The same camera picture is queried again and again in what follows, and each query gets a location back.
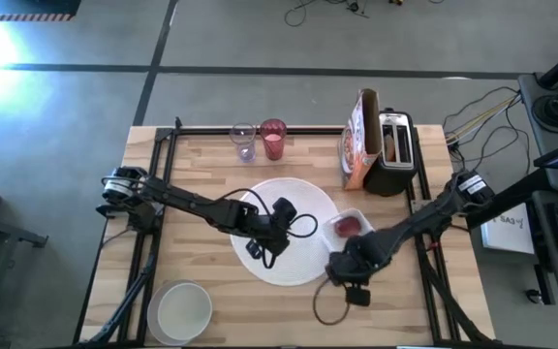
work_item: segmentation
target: wooden tabletop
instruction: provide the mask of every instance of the wooden tabletop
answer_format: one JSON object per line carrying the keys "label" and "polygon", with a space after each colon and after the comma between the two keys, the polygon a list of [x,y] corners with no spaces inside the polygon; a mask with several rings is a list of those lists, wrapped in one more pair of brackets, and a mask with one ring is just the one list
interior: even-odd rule
{"label": "wooden tabletop", "polygon": [[[438,125],[417,128],[430,190],[432,196],[436,196],[451,175],[445,137]],[[122,165],[147,168],[154,134],[154,127],[133,127]],[[216,198],[269,178],[291,176],[322,188],[340,211],[349,207],[360,209],[375,228],[390,227],[407,217],[409,211],[404,194],[382,198],[363,191],[341,189],[338,139],[338,136],[287,136],[284,156],[275,162],[264,157],[264,146],[258,141],[255,162],[243,164],[237,159],[227,136],[180,136],[171,184]],[[163,163],[162,159],[159,174],[163,173]],[[420,197],[417,179],[415,187]],[[123,218],[110,221],[106,238],[123,230],[125,224]],[[134,241],[134,234],[125,235],[111,241],[101,252],[81,339],[95,334],[121,302]],[[454,296],[480,330],[493,336],[470,237],[466,232],[449,229],[443,235],[443,246]],[[334,327],[318,323],[312,312],[312,297],[315,288],[324,280],[322,277],[295,287],[267,284],[241,265],[229,236],[218,233],[198,217],[168,208],[159,253],[155,291],[171,280],[192,279],[201,284],[212,299],[212,321],[190,345],[432,343],[417,254],[411,240],[402,245],[388,267],[371,278],[371,305],[353,306],[348,318]],[[343,289],[326,287],[319,299],[321,316],[332,319],[340,315],[345,305],[343,297]],[[130,337],[136,332],[139,302],[134,308]],[[446,334],[440,300],[437,307],[443,334]],[[148,331],[146,345],[158,344]]]}

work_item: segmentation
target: gray floor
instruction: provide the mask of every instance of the gray floor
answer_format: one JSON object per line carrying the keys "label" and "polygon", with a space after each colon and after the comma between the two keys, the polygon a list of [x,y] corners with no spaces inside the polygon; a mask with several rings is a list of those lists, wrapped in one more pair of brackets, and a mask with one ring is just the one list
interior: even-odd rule
{"label": "gray floor", "polygon": [[[83,0],[69,23],[0,23],[0,63],[149,65],[169,0]],[[370,19],[319,1],[298,28],[283,23],[295,2],[180,0],[162,64],[167,66],[348,68],[452,72],[531,72],[558,59],[558,1],[447,0],[403,7],[370,1]],[[0,217],[50,235],[45,250],[23,248],[0,295],[0,328],[14,348],[69,344],[104,220],[100,177],[116,166],[145,73],[0,71]],[[381,106],[416,123],[446,114],[513,80],[391,79],[159,74],[144,125],[231,124],[280,117],[292,124],[342,124],[362,87]],[[499,103],[499,92],[468,109],[457,125]],[[530,131],[526,113],[510,112]],[[480,155],[499,117],[463,147]],[[492,138],[486,152],[512,139]],[[530,140],[532,158],[537,150]],[[484,160],[480,172],[500,191],[524,174],[523,143]],[[558,348],[558,304],[527,302],[530,264],[474,245],[497,337]]]}

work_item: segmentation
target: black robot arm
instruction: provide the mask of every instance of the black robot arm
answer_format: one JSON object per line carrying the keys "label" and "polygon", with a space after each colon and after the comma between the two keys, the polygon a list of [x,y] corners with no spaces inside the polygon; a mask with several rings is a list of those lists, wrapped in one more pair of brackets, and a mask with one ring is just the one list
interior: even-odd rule
{"label": "black robot arm", "polygon": [[[162,209],[161,206],[177,208],[203,218],[219,232],[250,238],[252,243],[247,246],[249,252],[253,258],[264,259],[267,268],[272,267],[272,261],[290,244],[288,235],[297,237],[290,232],[296,209],[284,198],[273,204],[272,213],[261,201],[266,214],[260,214],[258,208],[252,204],[226,199],[236,191],[211,200],[169,185],[157,177],[148,176],[141,168],[117,168],[104,180],[106,183],[103,197],[111,206],[128,212],[130,224],[138,231],[151,231],[156,228],[155,217]],[[270,264],[265,262],[265,252],[270,253]]]}
{"label": "black robot arm", "polygon": [[[456,173],[435,201],[411,217],[391,228],[349,238],[342,252],[330,254],[326,274],[336,286],[350,283],[360,289],[369,283],[372,274],[390,263],[404,241],[421,234],[440,235],[451,224],[453,215],[480,209],[493,196],[494,192],[475,172]],[[352,301],[368,305],[369,292],[356,293]]]}

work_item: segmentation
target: black toaster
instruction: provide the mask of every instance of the black toaster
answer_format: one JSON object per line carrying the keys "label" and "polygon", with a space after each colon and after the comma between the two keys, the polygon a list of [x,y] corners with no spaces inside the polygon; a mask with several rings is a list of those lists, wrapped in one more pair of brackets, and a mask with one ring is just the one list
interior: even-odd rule
{"label": "black toaster", "polygon": [[365,176],[363,188],[388,197],[403,192],[417,173],[417,135],[405,112],[385,109],[379,117],[383,151]]}

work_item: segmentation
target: cable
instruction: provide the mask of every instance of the cable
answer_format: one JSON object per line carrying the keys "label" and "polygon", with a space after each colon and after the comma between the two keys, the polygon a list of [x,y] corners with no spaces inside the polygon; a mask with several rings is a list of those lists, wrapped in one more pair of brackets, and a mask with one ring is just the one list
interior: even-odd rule
{"label": "cable", "polygon": [[493,90],[490,90],[490,91],[486,92],[486,93],[485,93],[483,96],[481,96],[480,98],[476,99],[475,101],[469,102],[467,105],[465,105],[464,107],[462,107],[462,109],[460,109],[460,111],[445,116],[445,120],[443,121],[443,129],[445,129],[445,126],[447,126],[447,121],[449,120],[450,117],[456,117],[456,116],[460,115],[463,111],[465,111],[467,108],[471,107],[471,106],[474,105],[475,103],[479,103],[479,102],[483,101],[487,96],[491,95],[492,93],[498,92],[498,91],[501,91],[501,90],[504,90],[504,89],[509,90],[509,91],[511,91],[511,92],[513,92],[513,93],[516,93],[515,90],[513,90],[512,88],[507,87],[507,86],[501,86],[501,87],[497,87],[497,88],[495,88],[495,89],[493,89]]}
{"label": "cable", "polygon": [[277,256],[271,254],[270,264],[267,264],[266,263],[266,249],[262,247],[262,263],[263,263],[264,268],[271,269],[275,265],[275,260],[276,259],[277,259]]}
{"label": "cable", "polygon": [[111,241],[111,240],[113,240],[113,239],[115,239],[115,238],[119,238],[119,237],[123,236],[124,234],[126,234],[126,233],[128,233],[128,232],[132,232],[132,231],[133,231],[133,229],[132,229],[131,227],[127,227],[125,230],[123,230],[123,231],[117,233],[116,235],[114,235],[114,236],[112,236],[112,237],[106,239],[105,241],[103,241],[103,243],[101,243],[101,248],[105,247],[105,245],[106,245],[107,243],[109,243],[109,241]]}
{"label": "cable", "polygon": [[463,230],[467,233],[471,233],[470,230],[468,230],[467,228],[461,227],[461,226],[456,226],[455,224],[451,224],[450,227],[455,228],[455,229],[459,229],[459,230]]}
{"label": "cable", "polygon": [[[293,8],[291,8],[291,9],[287,10],[286,13],[283,15],[283,21],[284,21],[286,24],[290,25],[291,27],[298,27],[298,26],[301,26],[301,25],[305,22],[305,20],[307,20],[307,6],[309,6],[309,5],[313,4],[313,3],[315,3],[316,1],[318,1],[318,0],[310,0],[310,1],[308,1],[308,2],[303,2],[302,0],[298,0],[298,4],[299,4],[299,5],[297,5],[296,7],[293,7]],[[326,1],[327,3],[329,3],[329,4],[331,4],[331,5],[339,5],[339,4],[344,4],[344,3],[347,3],[347,2],[348,2],[347,0],[325,0],[325,1]],[[362,17],[365,17],[365,18],[369,18],[368,16],[365,15],[365,8],[364,8],[364,7],[363,7],[363,10],[361,11],[360,14],[357,13],[357,10],[358,10],[358,3],[357,3],[357,2],[355,2],[355,3],[356,3],[356,10],[353,11],[353,10],[351,9],[351,7],[348,7],[348,10],[351,10],[351,12],[352,12],[354,15],[362,16]],[[296,10],[299,10],[299,9],[302,9],[302,18],[300,19],[299,22],[290,23],[290,21],[288,20],[288,17],[290,16],[291,13],[296,12]]]}
{"label": "cable", "polygon": [[[291,9],[287,10],[287,11],[286,11],[286,14],[283,15],[283,21],[286,22],[286,24],[290,25],[291,27],[298,27],[298,26],[302,25],[302,23],[304,23],[305,20],[307,19],[307,6],[310,5],[310,4],[312,4],[312,3],[314,3],[314,2],[316,2],[316,1],[317,1],[317,0],[310,0],[309,2],[305,3],[305,2],[303,2],[302,0],[298,0],[298,2],[300,3],[300,5],[298,5],[298,6],[294,7],[294,8],[291,8]],[[292,12],[295,12],[295,11],[298,10],[298,9],[302,9],[302,10],[303,10],[302,19],[301,19],[300,22],[298,22],[298,23],[290,23],[290,22],[288,21],[288,16],[290,16],[290,14],[291,14]]]}
{"label": "cable", "polygon": [[507,113],[507,111],[508,111],[511,107],[514,107],[514,106],[517,105],[518,103],[520,103],[520,100],[517,100],[517,101],[516,101],[515,99],[511,100],[511,102],[510,102],[506,107],[504,107],[503,109],[501,109],[500,111],[498,111],[496,114],[494,114],[494,115],[488,117],[479,127],[476,127],[476,128],[474,128],[474,129],[470,130],[469,132],[467,132],[466,134],[462,135],[462,137],[458,138],[458,139],[457,139],[456,141],[454,141],[453,143],[458,142],[458,141],[460,141],[461,139],[463,139],[463,138],[467,137],[468,135],[470,135],[471,133],[477,131],[477,132],[475,132],[475,134],[473,135],[473,137],[472,137],[470,140],[468,140],[468,141],[466,141],[466,142],[464,142],[464,143],[460,143],[459,145],[464,145],[464,144],[466,144],[466,143],[472,142],[472,141],[475,139],[475,137],[480,133],[480,131],[481,131],[481,129],[483,128],[483,126],[485,126],[485,124],[488,123],[488,121],[490,121],[490,120],[492,120],[494,117],[500,115],[501,113],[503,113],[503,111],[504,111],[505,113]]}
{"label": "cable", "polygon": [[508,110],[509,109],[505,110],[505,118],[510,124],[510,126],[513,128],[513,130],[515,130],[516,134],[518,134],[518,132],[521,132],[527,138],[527,169],[524,171],[524,175],[528,175],[529,172],[531,171],[531,140],[529,139],[528,133],[524,132],[523,130],[517,129],[515,126],[513,126],[512,121],[510,120],[510,115],[508,114]]}
{"label": "cable", "polygon": [[[515,105],[518,104],[518,103],[519,103],[519,101],[515,101],[515,100],[514,100],[512,104],[508,105],[508,106],[505,108],[506,120],[508,121],[508,123],[510,124],[510,126],[499,126],[499,127],[495,128],[494,130],[492,130],[492,132],[490,133],[490,135],[488,135],[488,137],[487,137],[485,143],[484,143],[483,146],[481,147],[480,157],[479,157],[479,158],[475,158],[475,159],[465,159],[465,158],[462,156],[461,163],[463,164],[463,166],[466,166],[466,163],[467,163],[467,162],[478,161],[477,165],[473,168],[473,171],[475,171],[475,170],[481,165],[483,159],[486,159],[486,158],[488,158],[488,157],[494,156],[494,155],[496,155],[497,153],[499,153],[499,152],[503,151],[504,149],[508,148],[509,146],[511,146],[512,144],[514,144],[514,143],[520,138],[520,135],[519,135],[519,134],[522,133],[522,134],[525,136],[526,140],[527,140],[527,146],[526,146],[527,167],[526,167],[526,170],[525,170],[525,175],[527,175],[527,174],[530,172],[530,170],[531,170],[531,154],[530,154],[530,146],[531,146],[531,144],[530,144],[529,134],[527,134],[527,133],[524,132],[523,130],[517,129],[517,128],[512,124],[512,121],[510,120],[510,115],[509,115],[509,109],[510,109],[511,107],[515,106]],[[486,120],[486,121],[481,125],[481,127],[480,127],[479,130],[478,130],[478,132],[481,130],[481,128],[483,127],[483,125],[485,125],[485,123],[488,122],[490,119]],[[491,138],[494,136],[494,134],[495,134],[496,132],[498,132],[499,130],[503,130],[503,129],[508,129],[508,130],[513,130],[513,131],[514,131],[515,137],[513,138],[513,140],[511,140],[511,141],[508,142],[507,144],[501,146],[499,149],[493,151],[492,153],[487,154],[487,155],[484,155],[484,153],[485,153],[485,147],[487,146],[487,144],[489,143],[489,141],[491,140]],[[476,133],[470,140],[468,140],[467,142],[461,143],[460,145],[464,145],[464,144],[466,144],[466,143],[472,142],[472,141],[475,139],[475,136],[476,136],[476,135],[477,135],[477,133]]]}
{"label": "cable", "polygon": [[[511,97],[505,101],[503,101],[502,103],[498,104],[496,107],[491,108],[490,110],[482,113],[481,115],[473,118],[472,120],[469,120],[467,122],[465,122],[462,126],[457,127],[455,129],[453,129],[452,131],[450,131],[449,133],[453,133],[453,136],[451,137],[447,137],[446,141],[448,142],[448,145],[453,144],[453,143],[457,143],[459,140],[463,139],[464,137],[468,136],[469,134],[471,134],[472,132],[478,130],[482,127],[483,124],[485,124],[485,122],[487,122],[488,120],[490,120],[491,118],[500,115],[505,109],[510,108],[512,106],[514,106],[517,102],[516,101],[518,95]],[[483,122],[483,124],[480,126],[478,125],[482,120],[485,120]]]}
{"label": "cable", "polygon": [[[304,236],[296,235],[296,234],[294,234],[294,233],[292,233],[291,231],[288,230],[288,229],[290,229],[290,228],[292,227],[292,225],[295,223],[295,221],[297,221],[298,219],[300,219],[300,218],[302,218],[302,217],[309,217],[309,218],[313,219],[314,225],[315,225],[314,230],[313,230],[311,233],[306,234],[306,235],[304,235]],[[297,216],[295,219],[293,219],[292,222],[290,222],[290,227],[288,227],[288,229],[286,229],[286,233],[287,233],[289,236],[291,236],[291,237],[295,237],[295,238],[309,238],[309,237],[311,237],[312,235],[314,235],[314,234],[316,233],[316,231],[318,230],[318,219],[316,219],[316,217],[314,217],[314,216],[313,216],[312,214],[310,214],[310,213],[303,213],[303,214]]]}
{"label": "cable", "polygon": [[[316,292],[314,293],[314,299],[312,301],[312,307],[314,310],[314,316],[321,324],[327,326],[333,326],[339,324],[340,322],[346,319],[346,317],[348,316],[348,311],[350,310],[350,304],[346,301],[346,308],[344,309],[344,313],[336,320],[325,321],[320,317],[320,314],[318,314],[318,307],[316,306],[316,300],[318,299],[318,296],[320,295],[322,288],[326,286],[328,281],[330,281],[330,279],[327,277],[326,280],[323,283],[321,283],[320,286],[318,286],[318,288],[316,288]],[[348,292],[348,287],[346,287],[345,284],[341,284],[341,285],[344,287],[344,290]]]}
{"label": "cable", "polygon": [[[220,200],[223,200],[223,199],[227,198],[228,196],[230,196],[230,195],[232,195],[232,194],[240,193],[240,192],[247,192],[247,193],[250,193],[250,194],[254,195],[254,196],[258,199],[258,201],[260,202],[260,204],[262,204],[263,210],[266,211],[266,214],[267,214],[267,215],[270,215],[270,210],[268,209],[268,206],[266,206],[266,203],[264,202],[264,200],[262,200],[262,197],[260,196],[260,194],[258,194],[255,190],[252,190],[252,189],[249,189],[249,188],[238,188],[238,189],[234,189],[234,190],[232,190],[231,192],[229,192],[228,194],[222,195],[221,197],[219,197],[219,198],[216,199],[216,200],[213,200],[213,201],[210,202],[210,203],[202,203],[202,204],[198,203],[198,205],[202,205],[202,206],[214,205],[214,204],[216,204],[217,202],[219,202]],[[314,221],[314,229],[313,229],[313,231],[312,231],[311,233],[309,233],[309,234],[302,235],[302,236],[301,236],[301,235],[298,235],[298,234],[292,233],[292,232],[290,231],[290,228],[292,227],[292,225],[295,223],[295,221],[297,221],[298,219],[303,218],[303,217],[309,217],[309,218],[311,218],[311,219]],[[310,214],[310,213],[303,213],[303,214],[300,214],[299,216],[295,217],[295,218],[290,222],[290,225],[288,226],[288,228],[283,228],[283,229],[286,231],[286,234],[288,234],[288,235],[291,236],[291,237],[295,237],[295,238],[309,238],[309,237],[313,236],[313,235],[316,233],[316,231],[318,231],[318,219],[316,219],[316,217],[314,217],[314,216],[313,216],[312,214]]]}

